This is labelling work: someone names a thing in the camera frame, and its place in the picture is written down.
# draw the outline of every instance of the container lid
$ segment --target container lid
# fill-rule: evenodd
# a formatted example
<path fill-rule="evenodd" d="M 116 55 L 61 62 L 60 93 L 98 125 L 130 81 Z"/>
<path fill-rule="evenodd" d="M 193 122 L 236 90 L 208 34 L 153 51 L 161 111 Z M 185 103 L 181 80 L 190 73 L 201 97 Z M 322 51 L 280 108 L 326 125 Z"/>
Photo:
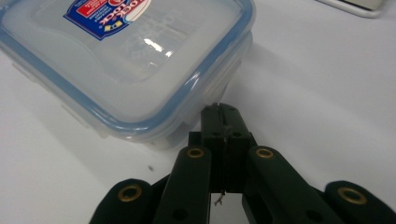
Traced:
<path fill-rule="evenodd" d="M 253 17 L 249 0 L 8 0 L 0 9 L 9 55 L 132 134 L 177 113 Z"/>

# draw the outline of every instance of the brass screw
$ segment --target brass screw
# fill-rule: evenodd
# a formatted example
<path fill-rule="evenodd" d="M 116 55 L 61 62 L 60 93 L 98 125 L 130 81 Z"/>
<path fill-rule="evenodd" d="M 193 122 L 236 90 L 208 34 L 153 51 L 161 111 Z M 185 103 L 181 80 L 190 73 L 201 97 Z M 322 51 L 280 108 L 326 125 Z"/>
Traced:
<path fill-rule="evenodd" d="M 257 149 L 256 154 L 257 154 L 257 156 L 259 156 L 261 158 L 265 158 L 265 159 L 271 159 L 275 156 L 274 152 L 267 148 Z"/>
<path fill-rule="evenodd" d="M 338 194 L 347 202 L 354 204 L 367 204 L 367 198 L 362 193 L 358 192 L 355 189 L 342 187 L 337 190 Z"/>
<path fill-rule="evenodd" d="M 128 190 L 133 190 L 134 194 L 133 195 L 127 194 Z M 141 195 L 142 195 L 142 188 L 140 188 L 140 186 L 138 186 L 136 184 L 126 186 L 119 191 L 119 199 L 123 203 L 132 202 L 132 201 L 140 198 Z"/>
<path fill-rule="evenodd" d="M 201 150 L 200 148 L 192 148 L 187 151 L 187 155 L 194 159 L 201 158 L 204 156 L 204 154 L 205 154 L 204 151 Z"/>

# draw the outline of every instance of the blue lid rim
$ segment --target blue lid rim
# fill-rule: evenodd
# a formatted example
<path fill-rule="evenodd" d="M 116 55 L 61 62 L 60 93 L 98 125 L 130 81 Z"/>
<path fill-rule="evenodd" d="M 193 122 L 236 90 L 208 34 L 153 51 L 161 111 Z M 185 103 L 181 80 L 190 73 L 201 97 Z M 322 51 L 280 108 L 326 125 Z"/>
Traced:
<path fill-rule="evenodd" d="M 168 103 L 155 114 L 153 117 L 130 123 L 117 120 L 110 116 L 102 107 L 95 103 L 91 98 L 86 96 L 82 91 L 77 89 L 69 81 L 59 75 L 55 70 L 50 68 L 47 64 L 37 58 L 23 45 L 13 39 L 7 32 L 0 29 L 0 41 L 3 42 L 8 48 L 18 53 L 18 56 L 23 58 L 26 62 L 32 65 L 36 70 L 43 74 L 46 79 L 52 82 L 55 86 L 65 92 L 69 97 L 74 99 L 80 106 L 92 114 L 95 118 L 99 119 L 108 128 L 117 133 L 128 133 L 130 135 L 139 135 L 148 133 L 152 129 L 161 125 L 167 120 L 174 112 L 179 104 L 186 98 L 188 93 L 197 84 L 196 82 L 201 79 L 215 62 L 215 60 L 237 39 L 242 36 L 249 27 L 253 20 L 254 8 L 250 0 L 235 0 L 238 1 L 242 7 L 242 15 L 234 27 L 224 36 L 220 42 L 210 51 L 208 56 L 201 62 L 197 69 L 189 76 L 184 85 L 182 85 L 170 98 Z"/>

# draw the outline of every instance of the container label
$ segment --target container label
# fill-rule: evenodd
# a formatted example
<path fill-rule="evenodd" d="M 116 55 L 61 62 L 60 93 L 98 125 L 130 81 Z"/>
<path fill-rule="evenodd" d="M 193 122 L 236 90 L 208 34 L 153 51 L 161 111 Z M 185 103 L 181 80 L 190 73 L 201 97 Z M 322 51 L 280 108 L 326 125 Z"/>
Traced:
<path fill-rule="evenodd" d="M 151 0 L 76 0 L 64 17 L 102 40 L 139 18 L 150 3 Z"/>

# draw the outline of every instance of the transparent container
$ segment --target transparent container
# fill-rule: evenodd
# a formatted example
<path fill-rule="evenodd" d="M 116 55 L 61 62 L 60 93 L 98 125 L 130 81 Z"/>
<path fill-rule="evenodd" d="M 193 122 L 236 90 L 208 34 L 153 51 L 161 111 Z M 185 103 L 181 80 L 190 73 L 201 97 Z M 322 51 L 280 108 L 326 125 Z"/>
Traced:
<path fill-rule="evenodd" d="M 0 0 L 0 47 L 101 135 L 173 145 L 251 45 L 250 0 Z"/>

